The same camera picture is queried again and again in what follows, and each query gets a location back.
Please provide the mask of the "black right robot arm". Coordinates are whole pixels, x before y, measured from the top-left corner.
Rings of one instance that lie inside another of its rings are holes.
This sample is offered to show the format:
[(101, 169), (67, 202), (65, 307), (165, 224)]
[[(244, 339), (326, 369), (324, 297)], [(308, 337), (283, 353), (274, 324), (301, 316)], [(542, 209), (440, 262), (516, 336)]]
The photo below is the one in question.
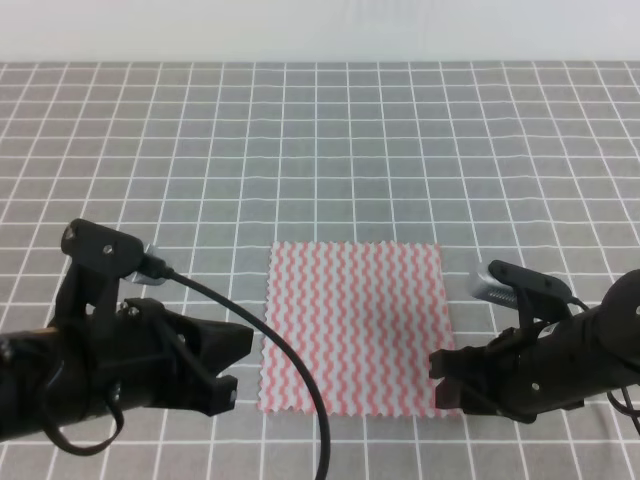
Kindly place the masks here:
[(470, 276), (469, 292), (515, 310), (518, 324), (484, 346), (430, 354), (438, 409), (531, 424), (604, 394), (619, 413), (639, 419), (628, 397), (613, 396), (639, 382), (638, 271), (616, 280), (595, 307), (556, 277), (500, 260)]

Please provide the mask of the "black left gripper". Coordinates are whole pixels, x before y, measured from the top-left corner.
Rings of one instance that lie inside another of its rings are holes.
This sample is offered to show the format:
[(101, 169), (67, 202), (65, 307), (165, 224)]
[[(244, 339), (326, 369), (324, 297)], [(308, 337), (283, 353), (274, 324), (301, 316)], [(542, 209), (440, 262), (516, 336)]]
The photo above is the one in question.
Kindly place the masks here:
[(235, 408), (238, 379), (210, 380), (246, 357), (253, 330), (185, 317), (152, 299), (120, 309), (57, 312), (50, 325), (83, 356), (89, 391), (125, 409), (136, 406), (217, 416)]

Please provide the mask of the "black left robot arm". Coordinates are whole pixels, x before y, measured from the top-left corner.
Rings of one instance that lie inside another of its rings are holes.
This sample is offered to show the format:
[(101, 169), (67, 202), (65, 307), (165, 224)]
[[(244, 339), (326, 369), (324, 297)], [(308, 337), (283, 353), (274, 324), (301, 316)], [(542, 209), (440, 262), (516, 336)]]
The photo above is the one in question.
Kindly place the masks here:
[(226, 369), (251, 351), (253, 332), (128, 299), (109, 319), (86, 316), (1, 337), (1, 437), (59, 429), (91, 417), (123, 421), (137, 408), (215, 416), (232, 410)]

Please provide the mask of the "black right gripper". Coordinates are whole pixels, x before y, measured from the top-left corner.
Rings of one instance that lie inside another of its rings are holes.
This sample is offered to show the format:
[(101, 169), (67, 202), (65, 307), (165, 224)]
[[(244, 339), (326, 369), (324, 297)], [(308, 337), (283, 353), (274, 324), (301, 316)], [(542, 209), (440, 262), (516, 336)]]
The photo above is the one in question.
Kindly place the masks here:
[(594, 327), (599, 313), (589, 309), (563, 320), (534, 344), (489, 364), (485, 387), (455, 379), (478, 370), (479, 347), (430, 354), (429, 377), (444, 378), (435, 390), (436, 408), (530, 424), (542, 413), (583, 406), (605, 391), (605, 353)]

